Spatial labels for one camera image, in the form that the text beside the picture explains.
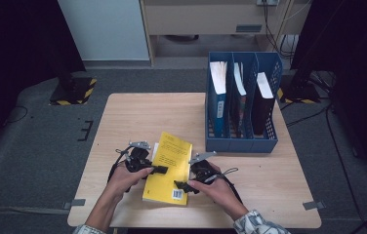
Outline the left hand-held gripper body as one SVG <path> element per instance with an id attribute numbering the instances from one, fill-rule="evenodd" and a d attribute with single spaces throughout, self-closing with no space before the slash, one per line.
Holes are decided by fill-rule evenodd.
<path id="1" fill-rule="evenodd" d="M 147 141 L 130 142 L 126 148 L 126 167 L 129 172 L 135 173 L 144 168 L 150 168 L 151 162 L 147 159 L 150 145 Z"/>

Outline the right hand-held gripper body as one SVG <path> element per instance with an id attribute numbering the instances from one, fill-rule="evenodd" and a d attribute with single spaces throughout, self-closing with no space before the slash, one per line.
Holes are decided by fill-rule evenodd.
<path id="1" fill-rule="evenodd" d="M 208 158 L 216 154 L 216 151 L 197 153 L 194 158 L 189 160 L 190 171 L 193 173 L 193 178 L 190 181 L 196 180 L 204 184 L 211 184 L 216 178 L 224 177 L 221 172 L 214 169 L 207 161 Z"/>

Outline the yellow book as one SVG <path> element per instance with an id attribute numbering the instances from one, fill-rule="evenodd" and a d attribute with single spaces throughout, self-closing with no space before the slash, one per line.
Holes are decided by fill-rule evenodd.
<path id="1" fill-rule="evenodd" d="M 187 194 L 177 187 L 176 181 L 185 182 L 188 180 L 191 152 L 192 144 L 190 142 L 163 132 L 152 164 L 167 167 L 168 170 L 165 174 L 155 173 L 147 177 L 143 189 L 143 199 L 185 206 Z"/>

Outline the blue file rack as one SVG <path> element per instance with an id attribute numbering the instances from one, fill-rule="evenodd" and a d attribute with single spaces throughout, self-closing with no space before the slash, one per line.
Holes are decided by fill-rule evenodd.
<path id="1" fill-rule="evenodd" d="M 208 114 L 208 90 L 210 84 L 211 61 L 226 61 L 226 99 L 224 108 L 224 136 L 214 137 Z M 232 123 L 232 103 L 234 85 L 234 64 L 242 64 L 243 85 L 246 102 L 243 119 L 243 137 L 237 137 Z M 269 153 L 278 138 L 272 120 L 272 113 L 266 120 L 265 131 L 256 136 L 251 120 L 257 76 L 264 72 L 276 99 L 283 71 L 283 64 L 277 53 L 270 52 L 212 52 L 208 57 L 207 85 L 205 97 L 205 147 L 208 151 L 236 153 Z"/>

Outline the blue book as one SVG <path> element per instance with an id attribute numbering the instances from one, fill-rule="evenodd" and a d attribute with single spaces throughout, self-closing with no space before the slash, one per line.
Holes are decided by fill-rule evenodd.
<path id="1" fill-rule="evenodd" d="M 211 61 L 208 90 L 208 114 L 214 137 L 224 136 L 224 108 L 226 99 L 226 61 Z"/>

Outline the black book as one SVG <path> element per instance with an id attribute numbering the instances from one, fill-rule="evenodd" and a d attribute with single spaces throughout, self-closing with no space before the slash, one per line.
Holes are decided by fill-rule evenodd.
<path id="1" fill-rule="evenodd" d="M 265 123 L 272 113 L 275 98 L 264 72 L 257 76 L 257 85 L 253 99 L 251 120 L 254 134 L 261 136 L 265 131 Z"/>

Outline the teal illustrated book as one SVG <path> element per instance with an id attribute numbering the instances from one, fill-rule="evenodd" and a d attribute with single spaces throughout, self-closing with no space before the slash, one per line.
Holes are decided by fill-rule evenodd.
<path id="1" fill-rule="evenodd" d="M 243 137 L 243 119 L 246 102 L 246 91 L 243 85 L 242 64 L 234 64 L 234 85 L 232 103 L 232 123 L 237 137 Z"/>

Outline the person's left hand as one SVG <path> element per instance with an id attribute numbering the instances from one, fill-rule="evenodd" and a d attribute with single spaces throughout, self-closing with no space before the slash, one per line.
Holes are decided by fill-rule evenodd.
<path id="1" fill-rule="evenodd" d="M 124 163 L 119 164 L 103 191 L 104 197 L 111 203 L 119 202 L 130 187 L 136 185 L 152 171 L 153 168 L 143 168 L 131 173 Z"/>

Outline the person's right hand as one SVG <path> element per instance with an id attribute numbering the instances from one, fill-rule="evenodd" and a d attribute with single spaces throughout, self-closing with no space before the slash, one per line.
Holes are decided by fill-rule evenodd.
<path id="1" fill-rule="evenodd" d="M 189 180 L 187 183 L 192 188 L 206 194 L 213 202 L 221 207 L 232 220 L 237 220 L 249 212 L 236 198 L 230 186 L 223 178 L 216 178 L 212 184 L 204 184 L 196 180 Z"/>

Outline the grey tape piece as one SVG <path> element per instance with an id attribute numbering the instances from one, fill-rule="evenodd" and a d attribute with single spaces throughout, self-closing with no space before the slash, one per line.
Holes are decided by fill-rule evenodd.
<path id="1" fill-rule="evenodd" d="M 65 210 L 70 210 L 72 207 L 84 206 L 86 199 L 73 199 L 69 202 L 64 202 L 62 208 Z"/>
<path id="2" fill-rule="evenodd" d="M 325 208 L 325 205 L 322 201 L 319 201 L 319 202 L 315 202 L 315 201 L 306 202 L 306 203 L 303 203 L 303 206 L 304 206 L 306 211 L 313 210 L 313 209 L 321 210 L 321 209 Z"/>

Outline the black striped stand base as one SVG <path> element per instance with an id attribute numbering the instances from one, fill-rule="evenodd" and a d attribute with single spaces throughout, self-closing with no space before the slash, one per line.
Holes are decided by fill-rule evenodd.
<path id="1" fill-rule="evenodd" d="M 283 103 L 317 103 L 319 93 L 309 81 L 309 72 L 300 70 L 283 74 L 278 89 L 279 100 Z"/>
<path id="2" fill-rule="evenodd" d="M 51 105 L 84 104 L 92 94 L 97 80 L 92 77 L 75 78 L 60 62 L 52 65 L 59 83 L 50 97 Z"/>

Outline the white panel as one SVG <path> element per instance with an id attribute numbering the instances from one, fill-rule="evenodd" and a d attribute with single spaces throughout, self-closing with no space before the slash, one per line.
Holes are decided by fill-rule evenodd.
<path id="1" fill-rule="evenodd" d="M 149 60 L 140 0 L 58 0 L 83 60 Z"/>

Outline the grey cabinet label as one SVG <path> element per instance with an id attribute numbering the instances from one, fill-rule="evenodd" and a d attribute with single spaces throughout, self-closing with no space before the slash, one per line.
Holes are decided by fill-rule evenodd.
<path id="1" fill-rule="evenodd" d="M 237 24 L 235 31 L 238 33 L 259 33 L 262 28 L 261 24 Z"/>

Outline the beige cabinet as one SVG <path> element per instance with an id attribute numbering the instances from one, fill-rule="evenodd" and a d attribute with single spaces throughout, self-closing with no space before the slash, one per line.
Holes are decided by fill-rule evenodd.
<path id="1" fill-rule="evenodd" d="M 279 0 L 257 6 L 256 0 L 140 0 L 149 61 L 155 63 L 162 36 L 252 35 L 262 51 L 281 47 L 285 35 L 298 35 L 313 0 Z M 261 24 L 259 33 L 238 33 L 237 24 Z"/>

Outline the black curtain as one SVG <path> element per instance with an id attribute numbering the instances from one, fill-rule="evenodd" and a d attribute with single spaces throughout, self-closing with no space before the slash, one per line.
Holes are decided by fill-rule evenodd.
<path id="1" fill-rule="evenodd" d="M 75 92 L 84 69 L 58 0 L 0 0 L 0 129 L 22 90 L 58 77 Z"/>
<path id="2" fill-rule="evenodd" d="M 331 99 L 359 156 L 367 158 L 367 0 L 313 0 L 292 67 L 331 71 Z"/>

